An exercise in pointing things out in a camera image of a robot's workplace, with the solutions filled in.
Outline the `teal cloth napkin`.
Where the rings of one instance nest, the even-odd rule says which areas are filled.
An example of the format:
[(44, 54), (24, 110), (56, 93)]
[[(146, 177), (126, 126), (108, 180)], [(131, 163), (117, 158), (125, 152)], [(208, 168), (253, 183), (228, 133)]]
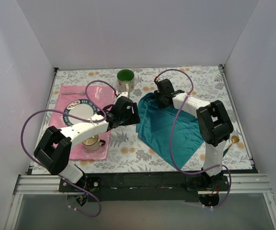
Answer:
[[(154, 93), (148, 93), (138, 103), (140, 123), (138, 137), (167, 163), (173, 166), (169, 152), (170, 134), (177, 109), (159, 108)], [(178, 167), (183, 167), (204, 143), (197, 118), (181, 111), (173, 132), (172, 153)]]

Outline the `gold spoon teal handle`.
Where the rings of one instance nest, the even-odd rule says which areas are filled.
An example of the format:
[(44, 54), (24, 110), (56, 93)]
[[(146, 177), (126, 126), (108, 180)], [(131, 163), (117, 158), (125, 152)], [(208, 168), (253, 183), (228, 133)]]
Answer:
[(223, 152), (223, 156), (225, 156), (227, 154), (227, 152), (229, 151), (229, 149), (231, 148), (231, 146), (234, 144), (234, 143), (238, 143), (240, 141), (239, 137), (238, 136), (235, 136), (233, 135), (231, 137), (231, 143), (229, 144), (229, 146), (224, 150)]

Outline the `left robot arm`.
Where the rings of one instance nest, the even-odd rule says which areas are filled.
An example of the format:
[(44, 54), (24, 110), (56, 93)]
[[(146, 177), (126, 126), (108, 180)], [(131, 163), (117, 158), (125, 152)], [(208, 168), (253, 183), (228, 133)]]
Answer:
[(86, 187), (84, 172), (70, 162), (70, 152), (78, 144), (99, 134), (104, 134), (119, 126), (140, 123), (138, 105), (131, 99), (120, 96), (114, 105), (93, 115), (89, 122), (73, 126), (49, 127), (39, 141), (34, 157), (52, 175), (59, 175), (70, 182), (74, 191)]

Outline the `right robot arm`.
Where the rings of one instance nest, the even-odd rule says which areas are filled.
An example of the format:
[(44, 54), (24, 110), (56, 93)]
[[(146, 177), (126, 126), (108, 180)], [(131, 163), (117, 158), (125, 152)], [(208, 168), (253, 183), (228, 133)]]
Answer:
[(174, 90), (168, 79), (154, 80), (154, 92), (159, 108), (173, 107), (197, 118), (202, 139), (205, 142), (205, 160), (201, 171), (186, 173), (189, 191), (212, 190), (228, 185), (223, 174), (224, 147), (233, 132), (233, 124), (223, 103), (203, 101), (182, 90)]

